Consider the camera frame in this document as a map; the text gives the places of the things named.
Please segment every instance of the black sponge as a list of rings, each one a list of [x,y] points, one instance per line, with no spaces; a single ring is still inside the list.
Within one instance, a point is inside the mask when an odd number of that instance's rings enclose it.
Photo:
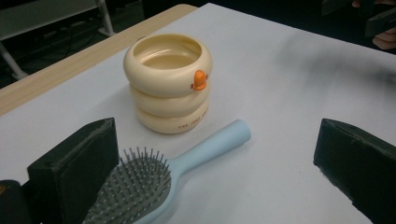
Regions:
[[[323,119],[314,164],[374,224],[396,223],[396,147],[352,125]]]
[[[81,223],[118,163],[114,119],[90,123],[73,133],[28,167],[28,189],[35,194],[30,205],[42,211],[31,212],[34,220]]]

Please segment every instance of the hairbrush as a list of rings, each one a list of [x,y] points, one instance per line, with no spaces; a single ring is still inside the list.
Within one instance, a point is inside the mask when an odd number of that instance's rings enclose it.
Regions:
[[[166,160],[153,149],[124,150],[126,159],[120,159],[99,190],[84,223],[153,221],[173,201],[183,174],[243,145],[250,137],[249,127],[238,119],[172,160]]]

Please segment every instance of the black object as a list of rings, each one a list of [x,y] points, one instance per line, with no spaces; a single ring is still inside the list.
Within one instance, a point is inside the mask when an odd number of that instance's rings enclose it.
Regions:
[[[322,0],[322,16],[344,7],[348,2],[351,2],[351,0]],[[374,0],[361,0],[359,16],[365,19],[370,18],[374,13],[373,8]],[[394,27],[396,27],[396,7],[368,19],[364,35],[366,37],[379,35]]]
[[[85,125],[27,168],[23,193],[18,182],[3,181],[15,187],[12,195],[0,193],[0,223],[81,223],[119,159],[115,120]],[[19,221],[26,214],[29,221]]]
[[[350,124],[323,119],[314,164],[374,224],[396,223],[396,147]]]
[[[347,3],[352,0],[322,0],[321,14],[322,16],[328,15],[335,10],[345,7]]]
[[[32,223],[21,185],[15,180],[0,181],[0,223]]]
[[[366,22],[365,36],[375,36],[396,27],[396,7],[379,13]]]

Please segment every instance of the white table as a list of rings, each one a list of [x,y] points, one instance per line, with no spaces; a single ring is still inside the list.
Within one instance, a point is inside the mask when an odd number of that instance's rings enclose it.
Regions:
[[[185,174],[155,223],[371,223],[313,156],[322,118],[396,145],[396,56],[211,4],[158,33],[194,36],[212,53],[210,106],[196,128],[166,135],[139,123],[124,49],[0,117],[0,178],[24,183],[27,165],[98,119],[115,118],[120,150],[167,158],[243,119],[252,139]]]

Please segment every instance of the ring-shaped container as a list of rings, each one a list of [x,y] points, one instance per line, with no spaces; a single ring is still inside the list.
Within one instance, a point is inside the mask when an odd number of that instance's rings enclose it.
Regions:
[[[204,118],[206,111],[209,107],[209,100],[206,99],[204,103],[194,112],[189,115],[175,117],[175,118],[162,118],[153,116],[145,111],[139,109],[137,106],[134,108],[139,118],[146,127],[158,133],[183,133],[195,127]]]
[[[196,91],[197,71],[208,78],[212,57],[207,47],[192,37],[151,35],[128,49],[123,67],[134,88],[158,97],[180,97]]]
[[[154,116],[172,118],[185,116],[197,110],[209,95],[210,82],[207,82],[206,88],[202,91],[172,98],[147,95],[132,86],[130,89],[135,105],[141,110]]]

